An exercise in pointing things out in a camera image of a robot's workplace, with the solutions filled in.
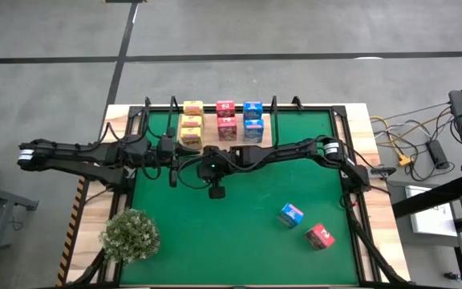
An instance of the stack of cubes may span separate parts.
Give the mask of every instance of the stack of cubes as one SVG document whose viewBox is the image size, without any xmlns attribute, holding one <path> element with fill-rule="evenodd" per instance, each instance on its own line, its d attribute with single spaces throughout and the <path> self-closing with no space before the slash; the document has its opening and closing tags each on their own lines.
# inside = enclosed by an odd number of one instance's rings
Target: stack of cubes
<svg viewBox="0 0 462 289">
<path fill-rule="evenodd" d="M 265 124 L 261 115 L 263 104 L 261 102 L 244 103 L 244 142 L 261 143 Z"/>
<path fill-rule="evenodd" d="M 234 101 L 217 101 L 217 130 L 220 141 L 237 140 L 237 118 Z"/>
<path fill-rule="evenodd" d="M 200 100 L 185 101 L 181 117 L 181 140 L 183 145 L 191 149 L 202 149 L 204 126 L 204 106 Z"/>
</svg>

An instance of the red cube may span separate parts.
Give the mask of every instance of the red cube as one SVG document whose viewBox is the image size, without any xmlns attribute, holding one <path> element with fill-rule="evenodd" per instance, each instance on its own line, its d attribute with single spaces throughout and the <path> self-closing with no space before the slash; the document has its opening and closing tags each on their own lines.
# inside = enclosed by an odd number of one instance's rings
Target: red cube
<svg viewBox="0 0 462 289">
<path fill-rule="evenodd" d="M 220 100 L 217 101 L 217 117 L 234 116 L 234 101 Z"/>
<path fill-rule="evenodd" d="M 236 117 L 218 117 L 217 129 L 219 140 L 237 140 Z"/>
<path fill-rule="evenodd" d="M 316 250 L 327 249 L 334 243 L 334 237 L 322 225 L 317 224 L 304 234 Z"/>
</svg>

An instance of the power adapter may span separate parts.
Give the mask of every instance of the power adapter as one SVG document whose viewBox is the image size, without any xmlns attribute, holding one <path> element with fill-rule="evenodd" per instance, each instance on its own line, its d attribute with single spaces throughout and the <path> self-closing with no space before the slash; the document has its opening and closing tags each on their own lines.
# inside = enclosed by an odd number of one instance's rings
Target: power adapter
<svg viewBox="0 0 462 289">
<path fill-rule="evenodd" d="M 429 141 L 425 143 L 425 145 L 437 169 L 448 169 L 450 167 L 447 156 L 445 156 L 445 152 L 441 148 L 441 144 L 438 140 Z"/>
</svg>

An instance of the blue cube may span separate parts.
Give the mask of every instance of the blue cube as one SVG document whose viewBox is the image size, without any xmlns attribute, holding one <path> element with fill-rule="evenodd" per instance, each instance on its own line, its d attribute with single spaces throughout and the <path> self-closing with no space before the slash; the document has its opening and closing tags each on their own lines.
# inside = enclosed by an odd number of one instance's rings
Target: blue cube
<svg viewBox="0 0 462 289">
<path fill-rule="evenodd" d="M 260 120 L 263 104 L 259 101 L 244 102 L 244 120 Z"/>
<path fill-rule="evenodd" d="M 244 142 L 261 143 L 264 129 L 263 120 L 244 121 Z"/>
<path fill-rule="evenodd" d="M 290 229 L 300 224 L 302 217 L 304 217 L 304 213 L 290 203 L 286 203 L 278 216 L 279 220 L 281 220 L 281 222 L 287 225 Z"/>
</svg>

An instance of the yellow cube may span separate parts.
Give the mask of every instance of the yellow cube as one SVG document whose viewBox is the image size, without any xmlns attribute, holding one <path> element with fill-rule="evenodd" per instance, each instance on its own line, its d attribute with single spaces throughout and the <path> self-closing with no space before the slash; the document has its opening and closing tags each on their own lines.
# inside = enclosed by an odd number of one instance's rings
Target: yellow cube
<svg viewBox="0 0 462 289">
<path fill-rule="evenodd" d="M 201 128 L 182 128 L 181 142 L 191 149 L 202 149 Z"/>
<path fill-rule="evenodd" d="M 187 116 L 202 116 L 205 113 L 202 101 L 185 101 L 183 103 L 183 113 Z"/>
<path fill-rule="evenodd" d="M 201 116 L 185 116 L 181 117 L 182 128 L 202 128 Z"/>
</svg>

